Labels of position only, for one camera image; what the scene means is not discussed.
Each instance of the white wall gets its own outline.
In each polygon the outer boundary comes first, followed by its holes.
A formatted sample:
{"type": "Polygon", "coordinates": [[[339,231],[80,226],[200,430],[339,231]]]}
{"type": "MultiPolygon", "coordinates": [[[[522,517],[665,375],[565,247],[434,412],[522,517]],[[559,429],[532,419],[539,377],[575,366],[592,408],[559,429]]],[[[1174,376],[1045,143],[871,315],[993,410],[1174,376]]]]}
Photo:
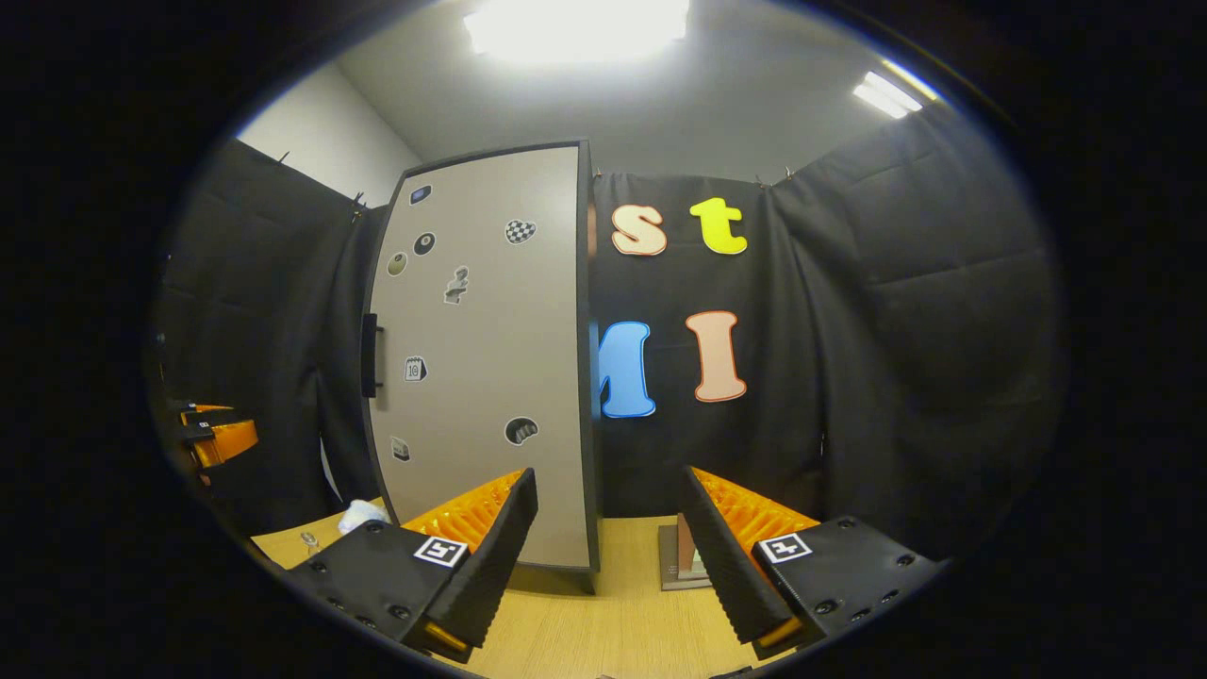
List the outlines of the white wall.
{"type": "Polygon", "coordinates": [[[375,207],[419,157],[332,63],[285,92],[239,133],[239,140],[307,176],[375,207]]]}

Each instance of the white cloth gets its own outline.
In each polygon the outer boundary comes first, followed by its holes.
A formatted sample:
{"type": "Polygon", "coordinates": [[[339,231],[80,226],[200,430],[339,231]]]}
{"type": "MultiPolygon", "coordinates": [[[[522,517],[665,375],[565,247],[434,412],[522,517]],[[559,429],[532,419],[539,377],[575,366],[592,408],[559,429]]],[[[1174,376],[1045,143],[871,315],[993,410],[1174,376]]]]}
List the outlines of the white cloth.
{"type": "Polygon", "coordinates": [[[386,523],[390,522],[390,515],[384,509],[365,501],[352,501],[352,504],[348,507],[348,511],[339,519],[339,534],[348,535],[357,526],[373,519],[386,523]]]}

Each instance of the table surface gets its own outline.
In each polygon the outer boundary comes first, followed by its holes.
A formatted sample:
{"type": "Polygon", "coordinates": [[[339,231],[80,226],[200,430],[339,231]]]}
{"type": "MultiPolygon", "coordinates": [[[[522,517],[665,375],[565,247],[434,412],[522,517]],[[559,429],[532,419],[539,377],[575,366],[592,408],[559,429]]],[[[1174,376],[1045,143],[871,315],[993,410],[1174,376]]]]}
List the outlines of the table surface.
{"type": "MultiPolygon", "coordinates": [[[[373,504],[383,505],[380,498],[373,504]]],[[[339,517],[252,540],[278,564],[293,568],[307,558],[301,533],[328,546],[340,538],[339,517]]],[[[497,679],[702,679],[782,657],[759,661],[748,644],[739,644],[712,587],[661,591],[658,527],[675,522],[675,516],[602,520],[595,595],[544,572],[518,569],[486,643],[470,662],[433,657],[497,679]]]]}

